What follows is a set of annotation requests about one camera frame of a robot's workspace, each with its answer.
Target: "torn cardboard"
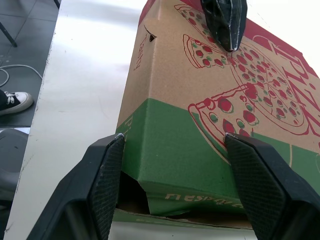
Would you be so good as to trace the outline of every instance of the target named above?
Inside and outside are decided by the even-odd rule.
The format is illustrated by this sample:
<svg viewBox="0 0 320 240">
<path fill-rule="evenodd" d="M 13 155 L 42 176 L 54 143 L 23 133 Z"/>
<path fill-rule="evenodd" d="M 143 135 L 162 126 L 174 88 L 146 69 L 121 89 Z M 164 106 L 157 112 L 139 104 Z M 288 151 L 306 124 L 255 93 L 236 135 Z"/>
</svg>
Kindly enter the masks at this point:
<svg viewBox="0 0 320 240">
<path fill-rule="evenodd" d="M 319 78 L 302 54 L 247 20 L 240 49 L 211 37 L 197 0 L 149 0 L 118 119 L 122 170 L 155 216 L 243 213 L 225 132 L 272 144 L 320 193 Z"/>
</svg>

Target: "black sneaker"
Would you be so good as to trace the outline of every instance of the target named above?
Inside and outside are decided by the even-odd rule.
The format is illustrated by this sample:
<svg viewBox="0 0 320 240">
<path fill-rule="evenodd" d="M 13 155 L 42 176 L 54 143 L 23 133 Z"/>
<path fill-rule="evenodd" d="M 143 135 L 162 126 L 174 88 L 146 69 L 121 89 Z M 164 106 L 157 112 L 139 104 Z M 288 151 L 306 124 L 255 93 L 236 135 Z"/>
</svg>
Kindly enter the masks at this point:
<svg viewBox="0 0 320 240">
<path fill-rule="evenodd" d="M 0 116 L 19 113 L 29 108 L 34 102 L 32 96 L 26 92 L 4 92 L 7 96 L 7 103 L 4 109 L 0 110 Z"/>
</svg>

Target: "white sole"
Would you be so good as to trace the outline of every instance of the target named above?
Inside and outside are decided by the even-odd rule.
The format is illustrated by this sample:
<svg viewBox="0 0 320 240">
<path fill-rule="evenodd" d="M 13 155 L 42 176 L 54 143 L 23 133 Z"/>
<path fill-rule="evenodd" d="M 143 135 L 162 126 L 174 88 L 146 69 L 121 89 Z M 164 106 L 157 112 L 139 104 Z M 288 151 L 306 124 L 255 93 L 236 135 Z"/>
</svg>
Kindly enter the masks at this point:
<svg viewBox="0 0 320 240">
<path fill-rule="evenodd" d="M 7 114 L 20 113 L 23 110 L 26 110 L 27 108 L 29 108 L 33 103 L 34 103 L 34 100 L 32 96 L 29 93 L 27 93 L 26 100 L 23 103 L 20 103 L 17 106 L 13 106 L 5 110 L 1 110 L 0 116 L 7 115 Z"/>
</svg>

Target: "pizza illustration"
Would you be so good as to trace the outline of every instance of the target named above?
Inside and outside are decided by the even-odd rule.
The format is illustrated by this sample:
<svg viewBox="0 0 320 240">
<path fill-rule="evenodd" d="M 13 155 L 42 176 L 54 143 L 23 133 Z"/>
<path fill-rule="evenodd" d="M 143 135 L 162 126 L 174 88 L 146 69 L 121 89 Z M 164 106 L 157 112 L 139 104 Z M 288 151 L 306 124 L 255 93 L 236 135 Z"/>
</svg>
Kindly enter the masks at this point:
<svg viewBox="0 0 320 240">
<path fill-rule="evenodd" d="M 207 42 L 215 49 L 215 39 L 211 36 L 210 31 L 207 27 L 205 14 L 201 11 L 198 11 L 188 5 L 181 4 L 174 6 L 175 9 L 184 17 L 206 40 Z"/>
<path fill-rule="evenodd" d="M 254 88 L 244 94 L 265 117 L 292 134 L 303 134 L 308 123 L 285 75 L 258 49 L 245 42 L 228 58 L 238 85 Z"/>
<path fill-rule="evenodd" d="M 186 34 L 183 35 L 183 46 L 187 58 L 195 68 L 225 67 L 227 54 L 218 48 L 213 48 Z"/>
<path fill-rule="evenodd" d="M 225 133 L 252 136 L 262 118 L 294 135 L 302 135 L 308 130 L 308 122 L 288 80 L 258 49 L 242 43 L 238 51 L 226 54 L 187 35 L 183 36 L 183 45 L 195 68 L 226 68 L 231 70 L 237 83 L 236 88 L 208 96 L 188 107 L 201 133 L 225 161 Z M 209 61 L 208 65 L 203 61 L 208 57 L 216 60 Z"/>
</svg>

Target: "table surface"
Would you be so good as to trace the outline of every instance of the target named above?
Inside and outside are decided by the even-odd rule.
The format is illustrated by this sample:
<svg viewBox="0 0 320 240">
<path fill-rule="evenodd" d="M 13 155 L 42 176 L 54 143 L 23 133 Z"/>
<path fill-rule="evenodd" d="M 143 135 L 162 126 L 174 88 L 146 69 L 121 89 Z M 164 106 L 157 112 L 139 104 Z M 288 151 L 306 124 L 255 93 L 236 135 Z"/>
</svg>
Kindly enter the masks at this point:
<svg viewBox="0 0 320 240">
<path fill-rule="evenodd" d="M 82 159 L 87 147 L 115 132 L 145 3 L 62 1 L 5 240 L 26 239 L 57 184 Z M 247 3 L 249 19 L 303 52 L 311 67 L 320 73 L 320 50 L 312 45 L 319 37 L 312 32 L 319 7 L 310 2 L 304 6 L 295 0 Z M 124 222 L 114 222 L 109 237 L 149 238 L 256 239 L 253 231 Z"/>
</svg>

